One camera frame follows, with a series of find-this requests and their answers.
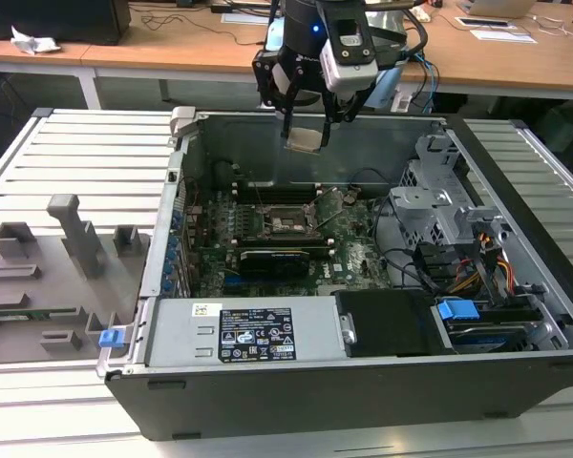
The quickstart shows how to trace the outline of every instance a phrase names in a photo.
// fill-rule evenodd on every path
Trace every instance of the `white sticker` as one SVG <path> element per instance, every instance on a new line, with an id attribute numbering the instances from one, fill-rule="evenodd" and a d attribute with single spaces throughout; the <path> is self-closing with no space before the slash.
<path id="1" fill-rule="evenodd" d="M 29 318 L 25 315 L 4 315 L 0 316 L 0 322 L 26 322 Z"/>
<path id="2" fill-rule="evenodd" d="M 218 317 L 223 309 L 222 303 L 201 303 L 193 304 L 192 317 Z"/>

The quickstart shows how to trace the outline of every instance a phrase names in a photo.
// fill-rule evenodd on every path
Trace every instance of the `green circuit board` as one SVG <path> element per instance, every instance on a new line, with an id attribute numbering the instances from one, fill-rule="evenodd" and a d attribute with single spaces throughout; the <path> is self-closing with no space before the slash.
<path id="1" fill-rule="evenodd" d="M 242 281 L 238 272 L 239 250 L 231 243 L 235 237 L 268 232 L 266 226 L 271 224 L 264 222 L 260 209 L 270 214 L 271 220 L 272 206 L 238 204 L 221 194 L 205 202 L 188 234 L 198 265 L 193 276 L 194 296 L 327 296 L 339 289 L 389 286 L 388 273 L 380 266 L 371 238 L 371 202 L 357 200 L 346 205 L 344 192 L 336 189 L 306 207 L 306 213 L 313 215 L 313 224 L 318 227 L 315 232 L 323 239 L 334 240 L 333 250 L 329 257 L 311 259 L 305 278 L 290 281 Z M 300 207 L 304 208 L 278 205 L 275 209 L 283 215 L 290 212 L 297 216 Z"/>

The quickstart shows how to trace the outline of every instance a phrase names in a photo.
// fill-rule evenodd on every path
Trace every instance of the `power supply label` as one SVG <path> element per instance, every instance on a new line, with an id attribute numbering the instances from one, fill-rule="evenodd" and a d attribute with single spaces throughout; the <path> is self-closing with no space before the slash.
<path id="1" fill-rule="evenodd" d="M 221 310 L 219 359 L 223 363 L 296 360 L 290 308 Z"/>

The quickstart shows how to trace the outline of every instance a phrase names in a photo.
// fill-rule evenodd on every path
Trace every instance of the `black plastic cover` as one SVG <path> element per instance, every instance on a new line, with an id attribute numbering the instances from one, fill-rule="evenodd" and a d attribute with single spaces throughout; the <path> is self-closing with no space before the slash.
<path id="1" fill-rule="evenodd" d="M 340 315 L 350 315 L 356 343 L 352 358 L 429 356 L 446 353 L 431 314 L 433 298 L 423 290 L 367 289 L 338 291 Z"/>

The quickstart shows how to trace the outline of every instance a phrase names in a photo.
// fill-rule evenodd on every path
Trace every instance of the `desk leg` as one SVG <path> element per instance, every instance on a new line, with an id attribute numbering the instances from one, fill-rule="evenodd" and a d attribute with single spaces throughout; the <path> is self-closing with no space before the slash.
<path id="1" fill-rule="evenodd" d="M 77 71 L 78 82 L 80 89 L 83 90 L 85 102 L 89 110 L 101 110 L 102 102 L 99 97 L 99 81 L 96 78 L 96 71 L 94 69 L 81 67 Z"/>
<path id="2" fill-rule="evenodd" d="M 161 100 L 163 100 L 164 102 L 169 102 L 171 100 L 167 79 L 159 80 L 159 93 L 161 94 Z"/>

